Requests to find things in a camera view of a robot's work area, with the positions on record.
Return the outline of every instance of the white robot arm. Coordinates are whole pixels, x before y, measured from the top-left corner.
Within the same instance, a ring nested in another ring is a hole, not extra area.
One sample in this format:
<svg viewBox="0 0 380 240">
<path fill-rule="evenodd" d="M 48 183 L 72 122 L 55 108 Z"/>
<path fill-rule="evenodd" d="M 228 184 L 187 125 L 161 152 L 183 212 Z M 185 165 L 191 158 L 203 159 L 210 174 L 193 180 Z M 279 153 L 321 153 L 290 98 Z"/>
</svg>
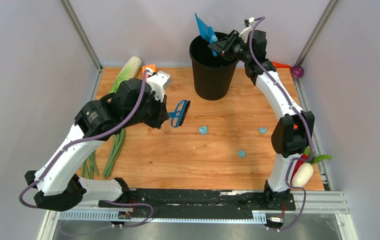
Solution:
<svg viewBox="0 0 380 240">
<path fill-rule="evenodd" d="M 169 74 L 161 71 L 153 74 L 145 83 L 142 101 L 135 114 L 123 127 L 101 139 L 79 142 L 64 150 L 64 146 L 71 142 L 105 133 L 124 121 L 136 105 L 142 80 L 126 80 L 121 83 L 117 92 L 88 102 L 75 117 L 75 123 L 66 139 L 50 160 L 40 170 L 25 174 L 28 186 L 33 185 L 39 191 L 34 196 L 36 207 L 65 211 L 80 202 L 115 201 L 124 190 L 129 190 L 121 178 L 90 180 L 78 177 L 75 172 L 93 151 L 111 135 L 120 133 L 123 128 L 145 123 L 159 129 L 169 119 L 165 90 L 170 83 Z"/>
<path fill-rule="evenodd" d="M 246 28 L 241 33 L 233 30 L 208 47 L 226 60 L 243 61 L 247 77 L 263 92 L 277 116 L 278 123 L 271 138 L 275 162 L 264 189 L 265 204 L 277 209 L 290 197 L 287 182 L 294 169 L 292 160 L 309 146 L 315 117 L 312 112 L 303 111 L 282 85 L 275 67 L 266 58 L 266 33 L 253 30 L 255 21 L 254 18 L 245 20 Z"/>
</svg>

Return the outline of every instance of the purple onion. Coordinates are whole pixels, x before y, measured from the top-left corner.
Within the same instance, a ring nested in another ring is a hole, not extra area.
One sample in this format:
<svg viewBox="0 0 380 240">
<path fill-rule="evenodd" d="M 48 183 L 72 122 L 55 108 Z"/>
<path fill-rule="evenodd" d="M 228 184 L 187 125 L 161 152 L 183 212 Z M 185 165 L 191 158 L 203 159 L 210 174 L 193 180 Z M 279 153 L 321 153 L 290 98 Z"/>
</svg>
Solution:
<svg viewBox="0 0 380 240">
<path fill-rule="evenodd" d="M 291 72 L 291 75 L 295 78 L 301 78 L 303 77 L 303 74 L 305 73 L 305 71 L 303 70 L 301 66 L 293 66 L 290 72 Z"/>
</svg>

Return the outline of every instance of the blue clay piece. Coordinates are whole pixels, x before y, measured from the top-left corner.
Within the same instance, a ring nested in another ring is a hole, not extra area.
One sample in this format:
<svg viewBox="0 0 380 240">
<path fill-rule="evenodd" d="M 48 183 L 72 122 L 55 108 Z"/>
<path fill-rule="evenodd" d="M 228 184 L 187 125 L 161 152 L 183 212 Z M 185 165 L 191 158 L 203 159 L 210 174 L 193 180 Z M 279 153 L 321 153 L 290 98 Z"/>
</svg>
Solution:
<svg viewBox="0 0 380 240">
<path fill-rule="evenodd" d="M 259 132 L 260 132 L 261 134 L 265 134 L 265 133 L 266 133 L 266 127 L 260 127 L 260 128 L 259 128 Z"/>
<path fill-rule="evenodd" d="M 199 133 L 201 135 L 205 135 L 207 133 L 207 127 L 203 126 L 203 127 L 199 128 Z"/>
<path fill-rule="evenodd" d="M 246 156 L 246 152 L 243 151 L 243 150 L 240 150 L 240 151 L 238 151 L 238 156 L 239 156 L 240 158 L 244 158 L 244 157 Z"/>
</svg>

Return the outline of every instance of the white wall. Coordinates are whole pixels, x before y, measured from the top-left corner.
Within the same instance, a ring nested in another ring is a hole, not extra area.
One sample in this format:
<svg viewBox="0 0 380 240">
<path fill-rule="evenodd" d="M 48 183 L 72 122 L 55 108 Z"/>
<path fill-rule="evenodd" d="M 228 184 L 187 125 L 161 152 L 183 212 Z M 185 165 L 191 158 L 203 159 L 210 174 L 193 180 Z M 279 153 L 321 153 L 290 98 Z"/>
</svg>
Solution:
<svg viewBox="0 0 380 240">
<path fill-rule="evenodd" d="M 96 75 L 58 0 L 0 0 L 0 239 L 36 239 L 45 211 L 19 203 L 23 175 L 54 153 Z"/>
<path fill-rule="evenodd" d="M 301 79 L 359 239 L 380 239 L 380 1 L 341 1 Z"/>
<path fill-rule="evenodd" d="M 198 35 L 194 13 L 215 31 L 241 31 L 244 19 L 265 16 L 268 57 L 294 64 L 329 0 L 70 0 L 103 65 L 131 56 L 162 66 L 191 64 Z"/>
</svg>

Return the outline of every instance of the wooden floor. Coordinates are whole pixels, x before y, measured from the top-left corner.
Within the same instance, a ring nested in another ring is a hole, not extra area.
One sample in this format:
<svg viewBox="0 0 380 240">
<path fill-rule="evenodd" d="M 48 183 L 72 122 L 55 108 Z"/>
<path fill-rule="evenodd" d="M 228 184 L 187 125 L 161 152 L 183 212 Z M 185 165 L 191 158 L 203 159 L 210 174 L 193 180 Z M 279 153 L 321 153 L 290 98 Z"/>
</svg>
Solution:
<svg viewBox="0 0 380 240">
<path fill-rule="evenodd" d="M 183 126 L 170 121 L 162 129 L 145 124 L 127 128 L 127 137 L 113 170 L 130 188 L 262 190 L 274 164 L 271 134 L 277 118 L 266 98 L 238 68 L 227 95 L 217 101 L 198 97 L 191 68 L 161 68 L 172 76 L 166 90 L 172 112 L 182 99 L 191 101 Z M 105 68 L 97 99 L 107 94 L 120 68 Z M 288 69 L 279 69 L 281 81 L 297 100 Z M 206 125 L 208 133 L 200 135 Z M 266 134 L 258 132 L 266 127 Z M 99 171 L 106 165 L 111 139 L 96 152 Z M 244 150 L 245 158 L 237 152 Z M 317 166 L 306 190 L 323 191 Z"/>
</svg>

